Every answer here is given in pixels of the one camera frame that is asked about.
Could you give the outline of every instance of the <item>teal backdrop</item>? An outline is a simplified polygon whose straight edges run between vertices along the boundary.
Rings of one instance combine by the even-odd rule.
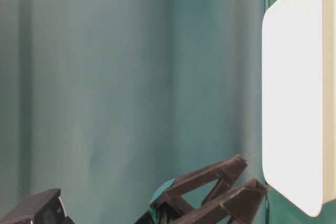
[[[236,153],[250,164],[238,184],[263,182],[264,11],[264,0],[0,0],[0,216],[60,187],[75,223],[134,223],[164,181]]]
[[[276,0],[265,0],[266,7],[271,6],[275,1]],[[311,218],[295,205],[293,205],[290,201],[288,201],[285,197],[283,197],[280,193],[271,188],[268,192],[267,223],[331,224],[335,223],[336,220],[335,209],[336,200],[325,204],[322,208],[321,214],[318,217]]]

